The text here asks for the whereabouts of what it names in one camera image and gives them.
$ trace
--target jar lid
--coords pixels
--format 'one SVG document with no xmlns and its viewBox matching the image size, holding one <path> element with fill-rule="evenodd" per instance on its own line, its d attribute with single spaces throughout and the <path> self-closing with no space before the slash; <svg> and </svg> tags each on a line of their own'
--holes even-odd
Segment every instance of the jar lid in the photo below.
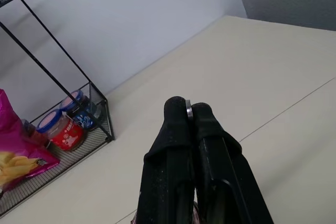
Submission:
<svg viewBox="0 0 336 224">
<path fill-rule="evenodd" d="M 81 90 L 76 90 L 71 93 L 72 97 L 75 98 L 77 101 L 82 100 L 84 94 Z M 60 104 L 59 109 L 62 111 L 69 111 L 76 106 L 76 103 L 67 96 Z"/>
<path fill-rule="evenodd" d="M 55 109 L 47 114 L 37 125 L 36 130 L 39 133 L 45 133 L 50 130 L 61 118 L 62 112 L 59 109 Z"/>
</svg>

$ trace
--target plastic bag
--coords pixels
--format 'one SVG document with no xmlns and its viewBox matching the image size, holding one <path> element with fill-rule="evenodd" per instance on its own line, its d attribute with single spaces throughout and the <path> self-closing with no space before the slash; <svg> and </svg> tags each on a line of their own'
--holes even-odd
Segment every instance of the plastic bag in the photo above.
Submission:
<svg viewBox="0 0 336 224">
<path fill-rule="evenodd" d="M 59 164 L 45 147 L 32 144 L 4 90 L 0 89 L 0 193 Z"/>
</svg>

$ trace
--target glass jar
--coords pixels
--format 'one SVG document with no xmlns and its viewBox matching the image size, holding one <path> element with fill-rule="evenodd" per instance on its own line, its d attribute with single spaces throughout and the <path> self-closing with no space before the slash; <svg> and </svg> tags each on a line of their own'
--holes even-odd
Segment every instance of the glass jar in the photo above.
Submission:
<svg viewBox="0 0 336 224">
<path fill-rule="evenodd" d="M 25 138 L 26 141 L 36 144 L 38 146 L 44 146 L 45 148 L 48 148 L 50 144 L 50 140 L 46 136 L 46 134 L 41 134 L 36 130 L 36 127 L 33 126 L 31 123 L 29 123 L 25 119 L 21 119 L 23 130 L 26 133 L 28 138 Z"/>
<path fill-rule="evenodd" d="M 81 110 L 70 97 L 66 97 L 62 101 L 59 106 L 60 110 L 66 112 L 67 115 L 82 128 L 89 131 L 95 129 L 97 125 L 91 120 L 87 112 L 91 112 L 91 114 L 100 121 L 102 119 L 101 105 L 96 105 L 93 102 L 90 102 L 90 99 L 84 95 L 81 90 L 76 90 L 72 92 L 71 95 L 84 107 L 84 111 Z"/>
<path fill-rule="evenodd" d="M 64 151 L 72 151 L 85 138 L 84 130 L 69 117 L 62 115 L 59 109 L 47 114 L 36 130 L 45 133 L 50 141 Z"/>
</svg>

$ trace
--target chip bag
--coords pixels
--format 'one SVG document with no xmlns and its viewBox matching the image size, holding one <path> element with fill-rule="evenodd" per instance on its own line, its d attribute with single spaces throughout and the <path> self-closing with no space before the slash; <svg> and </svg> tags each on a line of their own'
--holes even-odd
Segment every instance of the chip bag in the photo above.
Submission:
<svg viewBox="0 0 336 224">
<path fill-rule="evenodd" d="M 4 90 L 0 89 L 0 193 L 19 181 L 59 164 L 43 146 L 25 139 L 20 118 L 14 112 Z"/>
</svg>

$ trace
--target jar label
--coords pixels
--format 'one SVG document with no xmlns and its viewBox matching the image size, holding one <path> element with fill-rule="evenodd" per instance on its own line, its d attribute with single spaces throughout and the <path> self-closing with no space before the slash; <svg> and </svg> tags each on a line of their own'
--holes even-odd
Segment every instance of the jar label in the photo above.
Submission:
<svg viewBox="0 0 336 224">
<path fill-rule="evenodd" d="M 66 127 L 61 130 L 51 141 L 64 151 L 72 149 L 79 143 L 83 135 L 83 129 L 73 120 L 69 120 Z"/>
<path fill-rule="evenodd" d="M 95 105 L 94 103 L 92 103 L 91 106 L 92 106 L 92 115 L 96 119 L 98 119 L 101 114 L 100 107 Z M 73 120 L 80 126 L 82 126 L 84 129 L 92 128 L 94 124 L 94 122 L 91 120 L 87 112 L 90 112 L 90 105 L 88 105 L 85 108 L 85 111 L 79 111 L 78 114 L 73 117 Z"/>
</svg>

